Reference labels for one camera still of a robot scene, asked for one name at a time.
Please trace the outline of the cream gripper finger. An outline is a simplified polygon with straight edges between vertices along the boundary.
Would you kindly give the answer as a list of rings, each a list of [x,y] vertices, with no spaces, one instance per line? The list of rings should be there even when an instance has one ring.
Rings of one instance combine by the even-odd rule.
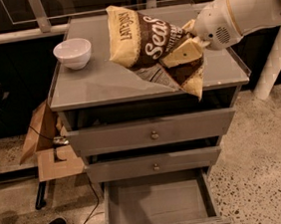
[[[210,44],[209,41],[201,40],[198,37],[189,38],[175,48],[160,63],[166,68],[173,68],[185,63],[195,62],[203,55],[203,50]]]
[[[183,31],[185,33],[190,33],[191,35],[193,35],[196,33],[194,24],[195,24],[195,20],[192,19],[192,20],[188,21],[187,23],[185,23],[181,28],[183,29]]]

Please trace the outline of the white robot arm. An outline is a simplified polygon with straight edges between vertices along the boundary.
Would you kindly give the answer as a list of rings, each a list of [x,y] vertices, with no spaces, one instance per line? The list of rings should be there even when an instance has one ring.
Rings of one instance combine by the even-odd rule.
[[[263,28],[281,25],[281,0],[214,0],[184,25],[193,35],[160,60],[173,68],[201,58],[205,48],[223,50]]]

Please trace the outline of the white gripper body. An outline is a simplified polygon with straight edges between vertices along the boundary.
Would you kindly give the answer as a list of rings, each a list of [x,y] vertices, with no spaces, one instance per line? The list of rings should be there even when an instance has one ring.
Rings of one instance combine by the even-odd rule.
[[[232,15],[229,0],[214,0],[197,15],[193,33],[209,43],[209,50],[223,50],[239,41],[243,35]]]

